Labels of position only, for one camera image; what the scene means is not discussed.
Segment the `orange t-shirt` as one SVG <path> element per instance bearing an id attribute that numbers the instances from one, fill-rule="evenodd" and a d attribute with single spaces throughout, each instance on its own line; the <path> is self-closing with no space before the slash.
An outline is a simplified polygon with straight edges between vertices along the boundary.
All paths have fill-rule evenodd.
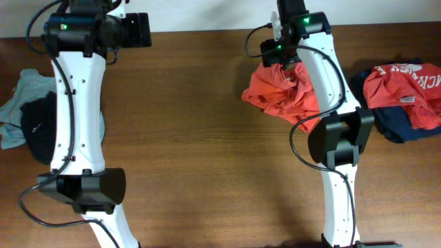
<path id="1" fill-rule="evenodd" d="M 319 113 L 314 88 L 304 63 L 285 70 L 281 64 L 260 64 L 252 73 L 243 101 L 295 125 Z"/>

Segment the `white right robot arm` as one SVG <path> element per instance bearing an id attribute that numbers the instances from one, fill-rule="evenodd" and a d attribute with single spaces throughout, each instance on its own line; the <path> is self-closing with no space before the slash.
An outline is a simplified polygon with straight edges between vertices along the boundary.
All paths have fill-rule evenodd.
<path id="1" fill-rule="evenodd" d="M 325 247 L 362 247 L 356 224 L 355 179 L 374 117 L 361 108 L 336 56 L 334 37 L 322 12 L 271 14 L 275 45 L 262 50 L 268 64 L 298 57 L 318 99 L 318 123 L 308 136 L 312 162 L 322 176 L 325 195 Z"/>

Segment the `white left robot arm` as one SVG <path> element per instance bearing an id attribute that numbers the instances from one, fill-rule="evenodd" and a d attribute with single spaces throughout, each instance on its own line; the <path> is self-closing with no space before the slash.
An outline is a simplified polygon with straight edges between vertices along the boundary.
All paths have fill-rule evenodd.
<path id="1" fill-rule="evenodd" d="M 57 130 L 39 191 L 82 215 L 100 246 L 139 247 L 123 210 L 125 171 L 105 166 L 100 97 L 107 51 L 151 46 L 148 15 L 52 14 L 42 39 L 57 81 Z"/>

